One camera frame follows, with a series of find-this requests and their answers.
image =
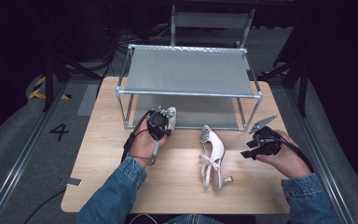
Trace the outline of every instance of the person's right hand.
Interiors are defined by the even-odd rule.
[[[156,146],[156,139],[150,135],[147,129],[147,121],[149,117],[145,118],[139,129],[136,132],[136,137],[133,140],[132,146],[129,150],[129,156],[133,157],[135,161],[141,164],[144,168],[153,160],[153,152]],[[162,148],[167,142],[167,135],[164,135],[159,141],[159,148]]]
[[[287,133],[280,130],[274,130],[275,133],[285,139],[287,142],[298,145],[291,139]],[[307,164],[287,145],[282,144],[280,152],[275,156],[257,155],[258,161],[262,161],[274,166],[279,172],[289,178],[298,178],[310,175],[311,171]]]

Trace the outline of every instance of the denim sleeve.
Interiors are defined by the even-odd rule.
[[[145,169],[127,157],[81,208],[77,223],[124,223],[145,180]]]
[[[316,174],[282,181],[291,223],[339,223]]]

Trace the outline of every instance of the number 4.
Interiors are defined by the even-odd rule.
[[[60,142],[62,139],[62,135],[65,133],[69,133],[69,131],[66,131],[65,128],[66,128],[66,124],[62,123],[57,128],[51,130],[50,133],[59,133],[60,136],[58,137],[58,141]]]

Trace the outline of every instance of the yellow black tape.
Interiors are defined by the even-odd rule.
[[[37,98],[37,99],[46,99],[46,94],[39,93],[40,87],[42,87],[43,83],[46,81],[45,75],[42,75],[39,80],[37,80],[36,85],[34,85],[34,89],[32,90],[29,99]],[[72,95],[64,94],[61,97],[62,100],[70,100],[72,99]]]

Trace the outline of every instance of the wooden tabletop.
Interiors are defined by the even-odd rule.
[[[82,185],[68,186],[62,199],[65,212],[78,212],[120,164],[123,145],[131,130],[123,126],[116,97],[117,82],[117,77],[106,77],[103,81],[71,174],[81,179]],[[264,99],[254,122],[276,114],[278,117],[268,126],[286,131],[269,85],[265,82],[259,85]],[[243,102],[245,113],[254,106],[246,104],[250,103]],[[287,214],[289,205],[281,187],[285,177],[272,166],[240,154],[249,150],[246,143],[252,136],[239,131],[216,132],[226,147],[222,176],[231,175],[233,182],[226,183],[219,192],[213,192],[212,187],[204,189],[200,177],[199,155],[204,152],[200,130],[177,129],[159,150],[156,163],[146,167],[147,179],[131,212]]]

